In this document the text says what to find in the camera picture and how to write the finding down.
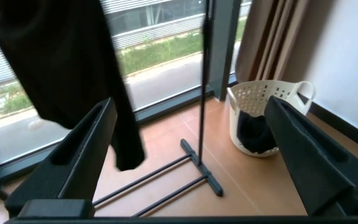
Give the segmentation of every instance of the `tile floor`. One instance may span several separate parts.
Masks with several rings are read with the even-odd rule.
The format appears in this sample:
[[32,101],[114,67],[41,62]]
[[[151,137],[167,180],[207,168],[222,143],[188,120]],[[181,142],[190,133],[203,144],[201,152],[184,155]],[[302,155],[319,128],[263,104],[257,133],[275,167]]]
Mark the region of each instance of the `tile floor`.
[[[97,200],[122,186],[184,155],[180,139],[196,149],[199,106],[183,109],[141,130],[147,160],[136,170],[118,172],[114,154],[109,150],[99,178],[94,199]],[[229,105],[210,99],[206,105],[204,163],[224,189],[217,197],[208,184],[199,184],[160,208],[153,216],[203,215],[306,215],[281,155],[259,159],[245,155],[232,144],[229,129]],[[322,130],[358,157],[358,144],[351,141],[312,114],[308,115]],[[98,207],[96,216],[133,215],[158,199],[199,177],[191,162],[182,164]],[[12,192],[22,181],[5,187]],[[7,212],[0,202],[0,223]]]

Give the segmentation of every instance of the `white wall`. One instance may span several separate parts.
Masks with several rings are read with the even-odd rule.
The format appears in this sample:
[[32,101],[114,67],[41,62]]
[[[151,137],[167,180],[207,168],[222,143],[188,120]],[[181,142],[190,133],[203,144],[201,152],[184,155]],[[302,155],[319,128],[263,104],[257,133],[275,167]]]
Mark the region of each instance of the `white wall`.
[[284,76],[301,79],[315,103],[358,128],[358,0],[310,1]]

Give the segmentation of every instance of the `brown curtain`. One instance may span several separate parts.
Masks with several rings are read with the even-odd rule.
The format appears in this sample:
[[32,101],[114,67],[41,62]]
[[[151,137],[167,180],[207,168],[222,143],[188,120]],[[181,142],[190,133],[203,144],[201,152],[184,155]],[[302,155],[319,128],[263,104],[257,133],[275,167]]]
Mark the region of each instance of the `brown curtain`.
[[308,1],[252,1],[236,61],[238,82],[281,79]]

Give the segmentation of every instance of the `baseboard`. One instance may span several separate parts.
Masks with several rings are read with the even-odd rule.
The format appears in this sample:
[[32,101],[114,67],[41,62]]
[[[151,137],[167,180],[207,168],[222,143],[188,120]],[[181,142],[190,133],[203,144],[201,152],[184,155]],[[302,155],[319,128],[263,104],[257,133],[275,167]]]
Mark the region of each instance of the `baseboard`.
[[[304,97],[301,94],[299,94],[299,96],[302,100],[306,99],[306,97]],[[315,102],[311,104],[309,112],[314,114],[316,117],[318,117],[320,120],[324,121],[331,127],[337,129],[339,132],[347,136],[349,139],[358,143],[358,128],[344,121],[342,118],[336,116],[332,112],[324,109],[323,107],[316,104]]]

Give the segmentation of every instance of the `black cloth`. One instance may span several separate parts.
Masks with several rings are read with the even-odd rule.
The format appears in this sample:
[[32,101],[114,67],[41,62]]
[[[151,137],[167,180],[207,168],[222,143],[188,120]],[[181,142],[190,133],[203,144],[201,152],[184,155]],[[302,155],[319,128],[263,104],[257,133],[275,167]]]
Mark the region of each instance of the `black cloth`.
[[145,158],[139,127],[97,0],[0,1],[0,48],[41,118],[73,129],[112,97],[120,170]]
[[237,124],[237,138],[250,152],[261,154],[277,147],[265,116],[252,117],[240,111]]

